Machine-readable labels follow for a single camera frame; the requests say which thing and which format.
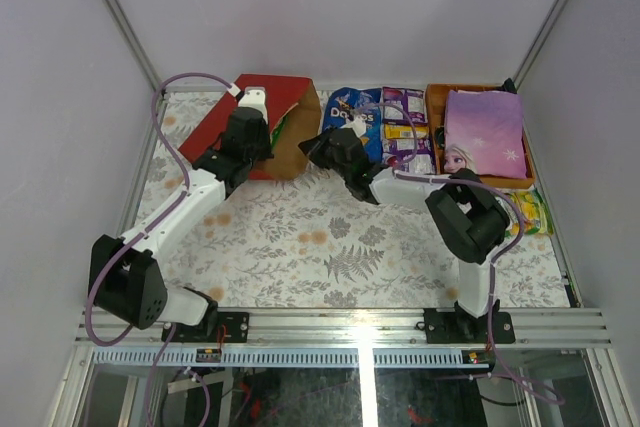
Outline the red brown paper bag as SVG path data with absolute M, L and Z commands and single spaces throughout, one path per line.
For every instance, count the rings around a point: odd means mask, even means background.
M 319 96 L 308 77 L 242 74 L 235 84 L 241 88 L 262 87 L 274 157 L 259 162 L 249 174 L 256 181 L 286 181 L 301 175 L 308 163 L 299 144 L 318 135 L 322 120 Z M 229 93 L 210 109 L 180 145 L 182 156 L 193 162 L 227 127 L 237 102 Z

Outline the blue chips bag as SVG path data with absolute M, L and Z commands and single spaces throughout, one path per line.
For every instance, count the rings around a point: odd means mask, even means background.
M 361 136 L 364 150 L 371 161 L 380 162 L 382 160 L 382 114 L 379 107 L 381 97 L 381 88 L 342 87 L 334 91 L 328 97 L 324 109 L 322 130 L 330 127 L 340 128 L 356 117 L 362 117 L 366 124 L 366 130 Z

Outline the yellow candy bar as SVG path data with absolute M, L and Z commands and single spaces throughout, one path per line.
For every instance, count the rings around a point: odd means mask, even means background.
M 417 126 L 412 128 L 408 125 L 393 125 L 384 124 L 382 127 L 384 137 L 389 140 L 401 140 L 401 139 L 424 139 L 429 136 L 429 129 L 427 126 Z

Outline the green yellow candy packet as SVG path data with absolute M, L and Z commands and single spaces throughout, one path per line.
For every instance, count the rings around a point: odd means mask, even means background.
M 510 191 L 506 192 L 505 195 L 519 209 L 524 219 L 525 235 L 551 235 L 554 232 L 548 208 L 536 189 Z M 519 232 L 517 215 L 504 199 L 498 198 L 497 201 L 510 219 L 506 236 L 517 236 Z

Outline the purple snack packet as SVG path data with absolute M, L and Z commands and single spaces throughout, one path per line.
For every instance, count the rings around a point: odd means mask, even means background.
M 416 89 L 383 87 L 381 101 L 385 104 L 384 123 L 407 125 L 407 117 L 418 126 L 428 124 L 424 93 Z

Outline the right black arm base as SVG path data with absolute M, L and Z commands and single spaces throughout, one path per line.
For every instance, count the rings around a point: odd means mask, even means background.
M 479 318 L 468 314 L 458 303 L 452 309 L 425 308 L 414 329 L 425 334 L 428 344 L 435 345 L 516 342 L 511 315 L 501 309 L 499 300 Z

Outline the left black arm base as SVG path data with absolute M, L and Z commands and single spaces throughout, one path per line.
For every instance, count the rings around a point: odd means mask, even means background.
M 218 309 L 211 297 L 189 289 L 169 290 L 160 316 L 164 326 L 175 325 L 171 342 L 246 343 L 249 331 L 248 312 Z

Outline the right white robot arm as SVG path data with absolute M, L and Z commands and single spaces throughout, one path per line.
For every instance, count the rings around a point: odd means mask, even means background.
M 376 205 L 425 209 L 458 259 L 458 298 L 451 321 L 441 325 L 464 342 L 493 344 L 495 263 L 510 218 L 497 190 L 468 169 L 447 176 L 411 176 L 371 161 L 351 128 L 332 128 L 299 144 L 315 166 L 336 172 L 353 197 Z

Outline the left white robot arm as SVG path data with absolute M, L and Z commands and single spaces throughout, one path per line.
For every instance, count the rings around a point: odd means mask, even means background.
M 106 343 L 93 327 L 96 307 L 118 317 L 129 329 L 170 323 L 184 327 L 201 342 L 217 334 L 217 302 L 192 288 L 168 287 L 160 264 L 205 214 L 248 180 L 257 162 L 271 156 L 265 107 L 238 106 L 218 144 L 207 149 L 186 172 L 182 188 L 119 237 L 103 235 L 94 243 L 85 329 L 96 344 Z

